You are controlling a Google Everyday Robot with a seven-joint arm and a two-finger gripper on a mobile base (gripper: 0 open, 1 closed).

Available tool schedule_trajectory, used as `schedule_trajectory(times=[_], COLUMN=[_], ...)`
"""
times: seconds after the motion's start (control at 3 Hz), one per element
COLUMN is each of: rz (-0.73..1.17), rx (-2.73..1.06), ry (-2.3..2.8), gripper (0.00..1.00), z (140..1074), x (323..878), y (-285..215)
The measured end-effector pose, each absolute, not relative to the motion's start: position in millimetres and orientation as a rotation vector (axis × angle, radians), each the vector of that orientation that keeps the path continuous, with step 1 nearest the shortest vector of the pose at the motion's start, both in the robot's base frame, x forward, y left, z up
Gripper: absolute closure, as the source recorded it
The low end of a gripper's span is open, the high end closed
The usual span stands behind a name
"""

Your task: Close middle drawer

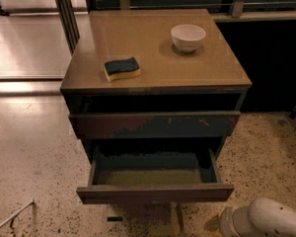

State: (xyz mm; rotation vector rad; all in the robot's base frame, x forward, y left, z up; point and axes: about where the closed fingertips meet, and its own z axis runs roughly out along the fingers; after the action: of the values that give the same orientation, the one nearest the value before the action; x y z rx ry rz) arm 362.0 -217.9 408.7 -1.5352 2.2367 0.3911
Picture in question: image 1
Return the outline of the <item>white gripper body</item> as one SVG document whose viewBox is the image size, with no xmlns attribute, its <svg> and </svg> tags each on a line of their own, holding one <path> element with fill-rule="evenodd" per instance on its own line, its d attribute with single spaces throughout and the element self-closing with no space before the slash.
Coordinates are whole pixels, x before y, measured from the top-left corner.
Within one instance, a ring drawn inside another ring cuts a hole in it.
<svg viewBox="0 0 296 237">
<path fill-rule="evenodd" d="M 219 230 L 223 237 L 253 237 L 254 226 L 250 220 L 249 206 L 226 207 L 219 217 Z"/>
</svg>

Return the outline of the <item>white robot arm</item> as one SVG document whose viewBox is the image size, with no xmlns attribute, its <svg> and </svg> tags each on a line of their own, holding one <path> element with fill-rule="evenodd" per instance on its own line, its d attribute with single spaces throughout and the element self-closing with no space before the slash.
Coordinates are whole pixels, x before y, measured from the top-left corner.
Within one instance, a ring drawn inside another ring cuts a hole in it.
<svg viewBox="0 0 296 237">
<path fill-rule="evenodd" d="M 219 216 L 222 237 L 296 237 L 296 210 L 257 197 L 247 206 L 226 207 Z"/>
</svg>

